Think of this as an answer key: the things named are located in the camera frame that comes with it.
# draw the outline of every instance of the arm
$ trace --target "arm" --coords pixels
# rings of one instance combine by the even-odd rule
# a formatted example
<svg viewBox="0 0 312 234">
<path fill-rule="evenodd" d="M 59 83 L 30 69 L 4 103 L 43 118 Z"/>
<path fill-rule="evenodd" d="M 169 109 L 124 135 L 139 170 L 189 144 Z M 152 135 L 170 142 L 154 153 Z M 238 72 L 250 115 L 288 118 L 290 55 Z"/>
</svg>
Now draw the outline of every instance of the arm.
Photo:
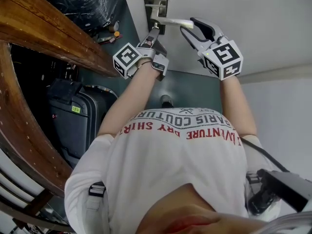
<svg viewBox="0 0 312 234">
<path fill-rule="evenodd" d="M 221 81 L 223 115 L 232 123 L 238 135 L 257 135 L 254 117 L 236 76 Z"/>
<path fill-rule="evenodd" d="M 107 112 L 97 135 L 110 134 L 115 137 L 132 116 L 143 111 L 158 75 L 159 72 L 152 68 L 150 62 L 142 65 Z"/>
</svg>

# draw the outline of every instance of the person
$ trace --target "person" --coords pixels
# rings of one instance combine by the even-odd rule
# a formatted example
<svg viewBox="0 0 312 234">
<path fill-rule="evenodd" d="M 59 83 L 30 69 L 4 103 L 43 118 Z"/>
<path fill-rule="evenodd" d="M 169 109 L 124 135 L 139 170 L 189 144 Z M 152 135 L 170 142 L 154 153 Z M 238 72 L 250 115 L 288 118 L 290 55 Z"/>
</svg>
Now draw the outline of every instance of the person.
<svg viewBox="0 0 312 234">
<path fill-rule="evenodd" d="M 263 227 L 245 206 L 246 173 L 273 165 L 241 141 L 261 146 L 237 77 L 220 83 L 223 115 L 174 108 L 168 97 L 165 108 L 144 110 L 159 72 L 140 62 L 67 180 L 70 225 L 78 234 L 102 233 L 102 221 L 111 234 L 247 234 Z M 99 181 L 107 215 L 98 213 L 90 231 L 86 201 Z"/>
</svg>

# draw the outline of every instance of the floor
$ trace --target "floor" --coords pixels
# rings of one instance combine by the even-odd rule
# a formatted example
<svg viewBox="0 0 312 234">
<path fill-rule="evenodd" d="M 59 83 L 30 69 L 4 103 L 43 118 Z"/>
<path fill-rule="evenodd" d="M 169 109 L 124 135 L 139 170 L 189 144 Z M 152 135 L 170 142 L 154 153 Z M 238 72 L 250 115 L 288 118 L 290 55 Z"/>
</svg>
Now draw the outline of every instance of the floor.
<svg viewBox="0 0 312 234">
<path fill-rule="evenodd" d="M 126 43 L 136 46 L 139 42 L 135 26 L 127 6 L 119 18 L 119 31 L 123 38 L 114 44 L 105 44 L 105 49 L 113 55 Z M 112 89 L 118 96 L 125 90 L 130 79 L 106 78 L 92 71 L 81 68 L 78 80 L 84 85 L 101 85 Z M 221 112 L 219 80 L 207 76 L 188 74 L 178 71 L 168 71 L 162 82 L 157 82 L 146 109 L 159 108 L 159 98 L 170 95 L 175 107 L 206 107 Z"/>
</svg>

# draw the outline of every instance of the wooden frame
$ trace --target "wooden frame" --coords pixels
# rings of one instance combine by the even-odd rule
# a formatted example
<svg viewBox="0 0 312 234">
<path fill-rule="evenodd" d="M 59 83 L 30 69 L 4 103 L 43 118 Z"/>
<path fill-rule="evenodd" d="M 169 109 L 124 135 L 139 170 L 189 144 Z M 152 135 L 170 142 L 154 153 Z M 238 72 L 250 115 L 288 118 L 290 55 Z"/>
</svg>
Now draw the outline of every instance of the wooden frame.
<svg viewBox="0 0 312 234">
<path fill-rule="evenodd" d="M 32 115 L 8 43 L 106 76 L 117 76 L 117 72 L 111 56 L 46 0 L 0 0 L 0 8 L 0 147 L 33 180 L 63 196 L 72 169 Z"/>
</svg>

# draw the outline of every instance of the black suitcase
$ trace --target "black suitcase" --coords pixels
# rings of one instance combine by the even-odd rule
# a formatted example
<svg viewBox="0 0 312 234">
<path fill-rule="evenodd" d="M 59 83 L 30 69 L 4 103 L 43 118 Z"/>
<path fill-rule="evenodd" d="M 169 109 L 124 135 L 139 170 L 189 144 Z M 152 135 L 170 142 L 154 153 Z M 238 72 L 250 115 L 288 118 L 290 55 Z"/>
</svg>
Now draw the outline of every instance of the black suitcase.
<svg viewBox="0 0 312 234">
<path fill-rule="evenodd" d="M 48 90 L 49 113 L 59 152 L 75 167 L 97 136 L 101 122 L 116 101 L 114 93 L 80 82 L 56 79 Z"/>
</svg>

